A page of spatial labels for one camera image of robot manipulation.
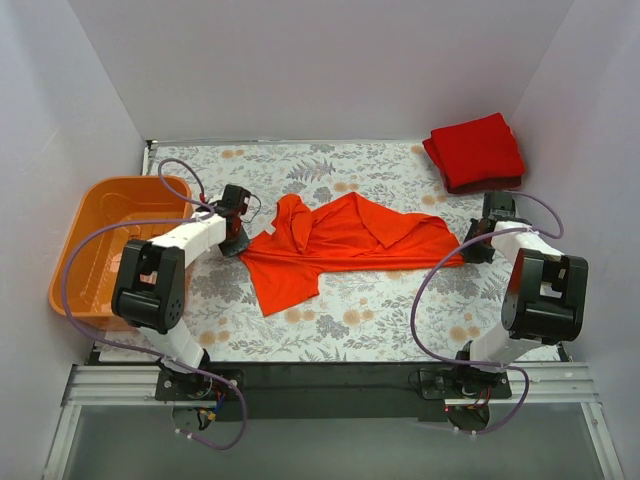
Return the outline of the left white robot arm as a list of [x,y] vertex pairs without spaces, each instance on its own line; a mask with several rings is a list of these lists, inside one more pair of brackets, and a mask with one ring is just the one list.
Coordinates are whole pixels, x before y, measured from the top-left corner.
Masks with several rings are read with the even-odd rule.
[[178,387],[193,400],[211,392],[213,377],[202,368],[206,352],[183,320],[187,269],[212,248],[232,257],[249,247],[243,216],[251,197],[228,184],[221,199],[198,208],[188,222],[150,240],[130,240],[121,255],[112,311],[144,334],[162,365],[180,373]]

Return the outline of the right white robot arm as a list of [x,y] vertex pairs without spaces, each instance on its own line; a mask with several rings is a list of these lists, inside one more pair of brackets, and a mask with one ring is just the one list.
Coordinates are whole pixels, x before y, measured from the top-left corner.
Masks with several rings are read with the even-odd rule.
[[484,195],[482,216],[471,221],[461,255],[472,264],[490,263],[495,253],[512,272],[500,323],[456,354],[469,361],[452,373],[454,389],[475,397],[498,373],[524,354],[575,340],[582,331],[589,266],[586,259],[551,247],[518,216],[515,192]]

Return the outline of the orange t-shirt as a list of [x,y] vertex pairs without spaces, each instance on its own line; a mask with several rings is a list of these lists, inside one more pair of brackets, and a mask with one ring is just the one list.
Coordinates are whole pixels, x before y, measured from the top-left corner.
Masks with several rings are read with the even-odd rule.
[[315,210],[287,194],[272,227],[241,254],[265,316],[317,296],[324,273],[428,269],[459,246],[441,218],[400,213],[355,192]]

